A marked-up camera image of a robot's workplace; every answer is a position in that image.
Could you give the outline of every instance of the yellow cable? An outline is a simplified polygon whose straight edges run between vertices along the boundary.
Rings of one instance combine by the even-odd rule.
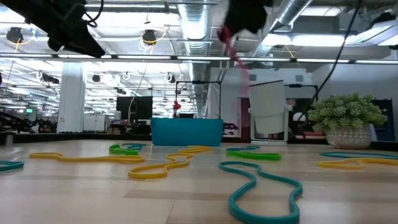
[[[349,162],[357,162],[358,164],[346,165],[346,163]],[[343,159],[340,161],[325,161],[325,162],[318,162],[318,166],[326,168],[338,168],[338,169],[362,169],[365,167],[364,165],[365,163],[398,166],[398,160],[396,159],[380,159],[380,158],[351,158],[351,159]]]
[[[152,44],[152,43],[155,43],[155,42],[158,42],[158,41],[162,40],[162,39],[164,38],[164,36],[166,35],[166,33],[167,33],[167,30],[164,29],[164,33],[163,33],[162,37],[159,38],[159,39],[157,39],[157,40],[153,40],[153,41],[146,41],[146,40],[144,40],[144,39],[142,38],[142,37],[144,36],[144,34],[141,34],[141,39],[142,39],[142,41],[144,41],[145,43]]]
[[[19,41],[21,40],[21,38],[20,39],[18,39],[18,41],[17,41],[17,46],[15,47],[15,53],[17,53],[18,52],[18,47],[19,47]]]
[[[171,162],[163,163],[163,164],[154,164],[148,166],[137,167],[129,171],[129,177],[138,178],[138,179],[154,179],[167,177],[167,172],[169,169],[185,167],[189,165],[189,158],[193,157],[193,153],[205,152],[212,150],[212,147],[206,146],[188,146],[187,149],[179,150],[178,153],[171,153],[166,155],[166,159]],[[185,156],[185,160],[183,162],[178,162],[178,159],[174,158],[174,156]],[[158,173],[150,173],[150,174],[141,174],[140,171],[149,170],[149,169],[158,169],[163,168],[162,172]]]
[[[155,45],[152,45],[152,48],[150,50],[150,54],[152,54],[152,52],[154,51],[154,47],[155,47]]]
[[[33,33],[33,36],[32,36],[32,38],[30,38],[30,40],[28,40],[28,41],[25,42],[25,43],[20,43],[20,44],[13,43],[13,42],[11,42],[11,41],[9,41],[9,40],[7,40],[7,41],[8,41],[10,44],[14,44],[14,45],[25,45],[25,44],[29,44],[29,42],[32,41],[34,37],[35,37],[35,33]]]
[[[292,56],[292,58],[295,58],[294,55],[293,55],[293,53],[290,51],[290,49],[289,49],[286,45],[285,45],[285,48],[287,49],[287,51],[289,51],[289,53],[290,53],[290,55]],[[305,74],[306,74],[308,77],[311,78],[311,76],[305,71],[305,68],[304,68],[304,72],[305,72]]]
[[[144,162],[144,156],[65,157],[58,152],[30,153],[31,159],[56,159],[63,162]]]

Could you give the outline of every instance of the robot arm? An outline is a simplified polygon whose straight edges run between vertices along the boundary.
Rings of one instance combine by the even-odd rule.
[[[87,29],[85,0],[0,0],[5,6],[25,17],[49,37],[54,51],[65,50],[100,58],[105,51]]]

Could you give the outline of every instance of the black cable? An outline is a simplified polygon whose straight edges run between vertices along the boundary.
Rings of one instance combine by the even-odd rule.
[[[339,7],[339,6],[332,6],[330,7],[328,10],[326,10],[325,13],[323,13],[323,16],[325,16],[331,9],[333,9],[334,7],[338,8],[340,10],[340,12],[343,12],[343,10]]]
[[[318,96],[319,92],[322,90],[322,88],[325,86],[326,82],[327,82],[327,81],[329,80],[329,78],[331,77],[331,74],[333,74],[333,72],[335,71],[336,66],[337,66],[337,62],[338,62],[338,60],[340,59],[341,53],[343,52],[344,46],[345,46],[345,44],[346,44],[347,37],[348,37],[349,33],[351,32],[351,28],[352,28],[352,26],[353,26],[353,24],[354,24],[355,18],[356,18],[356,16],[358,15],[359,9],[360,9],[361,6],[362,6],[362,2],[363,2],[363,0],[358,0],[358,3],[357,3],[357,5],[356,5],[356,7],[355,7],[355,11],[354,11],[353,17],[351,18],[351,21],[349,22],[346,35],[344,36],[343,44],[341,45],[340,50],[339,50],[338,53],[337,53],[336,60],[335,60],[335,62],[333,63],[333,66],[332,66],[332,68],[331,68],[331,70],[330,70],[329,75],[325,78],[325,80],[323,81],[323,83],[321,84],[321,86],[319,87],[319,89],[317,90],[317,92],[316,92],[316,93],[314,94],[314,96],[312,97],[310,103],[308,104],[308,106],[307,106],[307,108],[306,108],[306,110],[305,110],[305,111],[306,111],[306,112],[305,112],[306,114],[308,113],[308,109],[309,109],[309,107],[311,107],[311,105],[312,105],[314,99]],[[300,121],[300,119],[301,119],[301,117],[302,117],[303,115],[304,115],[303,113],[300,115],[300,117],[298,118],[299,121]]]
[[[87,14],[87,12],[86,12],[86,16],[88,16],[88,17],[90,18],[90,20],[87,21],[87,24],[88,24],[89,26],[90,26],[90,24],[91,24],[92,22],[95,23],[95,21],[100,17],[100,15],[101,15],[103,9],[104,9],[104,0],[101,0],[101,6],[99,7],[99,11],[98,11],[97,15],[94,17],[94,19],[92,19],[92,18]]]

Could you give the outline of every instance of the green cable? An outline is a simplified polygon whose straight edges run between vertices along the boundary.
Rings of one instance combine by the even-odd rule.
[[[236,152],[236,151],[227,151],[227,156],[237,156],[245,159],[267,159],[278,161],[282,159],[279,153],[259,153],[259,152]]]
[[[120,145],[110,146],[109,152],[113,154],[138,155],[137,149],[122,149],[120,148]]]
[[[267,159],[278,161],[282,159],[279,153],[262,153],[262,152],[240,152],[242,150],[255,150],[260,148],[259,146],[248,146],[248,147],[236,147],[236,148],[227,148],[226,155],[227,156],[237,156],[245,159]]]

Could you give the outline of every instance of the green plant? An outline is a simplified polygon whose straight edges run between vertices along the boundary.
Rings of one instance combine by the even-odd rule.
[[[340,126],[363,128],[367,124],[382,125],[387,116],[382,114],[378,106],[372,104],[373,96],[360,97],[351,95],[330,96],[316,102],[308,112],[308,118],[315,121],[314,130],[328,131]]]

